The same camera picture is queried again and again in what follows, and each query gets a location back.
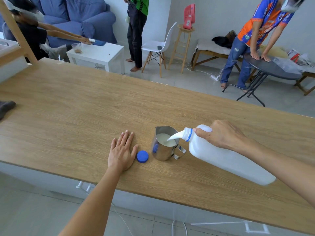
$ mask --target glass cup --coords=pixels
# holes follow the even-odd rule
[[[71,46],[76,54],[82,53],[82,43],[74,43]]]

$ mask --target white side table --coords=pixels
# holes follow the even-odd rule
[[[120,58],[121,73],[125,74],[125,57],[124,47],[106,43],[104,46],[86,45],[82,44],[82,53],[77,54],[74,50],[69,50],[67,55],[69,60],[73,64],[77,64],[76,59],[89,61],[95,64],[105,66],[105,70],[111,71],[111,62],[117,58]]]

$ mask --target white wall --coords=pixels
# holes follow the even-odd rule
[[[261,0],[172,0],[167,29],[175,21],[183,23],[184,8],[191,3],[196,4],[196,23],[193,25],[196,31],[191,35],[188,52],[188,60],[190,61],[199,38],[225,36],[231,30],[238,34],[243,25],[253,16],[260,2]],[[315,0],[306,0],[303,3],[285,28],[276,43],[277,46],[292,47],[301,53],[309,53],[315,60],[314,7]],[[170,47],[167,56],[171,55],[172,48],[173,46]],[[209,56],[200,56],[201,60],[206,58]],[[216,59],[208,62],[208,64],[222,68],[225,60]]]
[[[116,15],[114,34],[119,44],[128,45],[128,24],[125,22],[128,5],[124,0],[105,0],[111,6],[111,11]],[[142,41],[164,41],[168,24],[168,14],[171,0],[149,0],[149,15],[143,29]]]

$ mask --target white plastic chair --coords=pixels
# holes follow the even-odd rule
[[[158,64],[160,65],[160,78],[162,78],[162,60],[164,63],[164,68],[166,69],[164,51],[167,50],[167,48],[169,47],[169,44],[171,43],[172,32],[173,32],[176,24],[177,24],[177,22],[175,22],[174,25],[169,30],[165,42],[150,40],[150,41],[148,41],[142,45],[143,50],[149,51],[148,57],[146,59],[144,67],[142,69],[142,73],[143,73],[144,68],[146,67],[147,63],[149,63],[150,60],[152,60],[152,59],[155,59],[155,61],[157,62],[156,57],[159,56],[160,62],[158,62]]]

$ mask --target blue sofa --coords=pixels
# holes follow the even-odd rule
[[[31,0],[44,14],[45,23],[62,30],[116,44],[113,24],[116,16],[104,0]],[[3,24],[0,15],[0,31]],[[75,41],[48,36],[50,47]]]

